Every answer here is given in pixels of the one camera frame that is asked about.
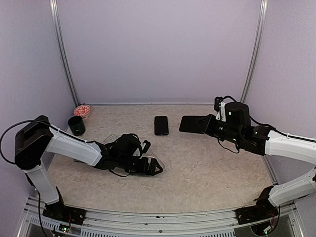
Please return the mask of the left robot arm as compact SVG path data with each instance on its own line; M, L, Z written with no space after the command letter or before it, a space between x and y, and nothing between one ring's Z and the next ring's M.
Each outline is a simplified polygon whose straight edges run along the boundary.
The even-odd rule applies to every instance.
M110 172L115 168L123 169L129 175L155 176L163 172L156 158L145 155L151 143L147 140L141 142L136 134L123 134L110 143L102 144L62 131L51 125L46 116L25 123L26 126L15 136L14 161L39 191L45 204L50 205L50 212L60 220L69 215L69 208L62 203L57 187L41 164L44 153L63 155Z

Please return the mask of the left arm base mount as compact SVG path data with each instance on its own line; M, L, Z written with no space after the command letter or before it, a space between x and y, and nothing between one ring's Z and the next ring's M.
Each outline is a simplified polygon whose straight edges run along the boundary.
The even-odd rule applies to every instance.
M86 210L70 206L47 206L42 214L44 217L82 226Z

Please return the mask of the clear magsafe phone case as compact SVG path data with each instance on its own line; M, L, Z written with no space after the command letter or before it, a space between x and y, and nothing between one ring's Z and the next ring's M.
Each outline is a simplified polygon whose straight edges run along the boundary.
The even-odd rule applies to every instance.
M164 165L164 163L163 163L158 157L150 156L150 155L148 155L147 157L148 157L148 159L149 159L150 162L151 162L151 159L152 159L152 158L156 158L156 159L158 160L159 164L163 167L163 171L165 170L165 165Z

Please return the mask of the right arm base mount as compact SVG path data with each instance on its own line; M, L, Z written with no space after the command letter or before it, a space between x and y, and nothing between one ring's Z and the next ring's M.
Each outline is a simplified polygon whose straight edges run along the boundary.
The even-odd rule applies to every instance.
M248 224L278 216L278 208L265 205L242 207L235 210L239 225Z

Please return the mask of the black phone with silver edge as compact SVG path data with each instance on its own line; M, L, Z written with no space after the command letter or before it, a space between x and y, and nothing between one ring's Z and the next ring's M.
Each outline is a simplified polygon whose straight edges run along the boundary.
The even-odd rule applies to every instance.
M155 116L154 133L156 136L167 136L169 134L167 116Z

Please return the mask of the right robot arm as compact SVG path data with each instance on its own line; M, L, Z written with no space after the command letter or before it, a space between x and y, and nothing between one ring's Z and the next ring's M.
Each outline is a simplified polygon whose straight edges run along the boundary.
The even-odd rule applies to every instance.
M249 107L240 102L221 101L215 107L217 115L209 114L197 119L202 133L218 141L231 142L237 150L316 163L315 139L280 132L268 124L258 123L252 126L253 118L249 114ZM265 188L253 207L252 214L257 219L263 219L271 212L272 206L280 206L315 191L316 170L313 168L291 181Z

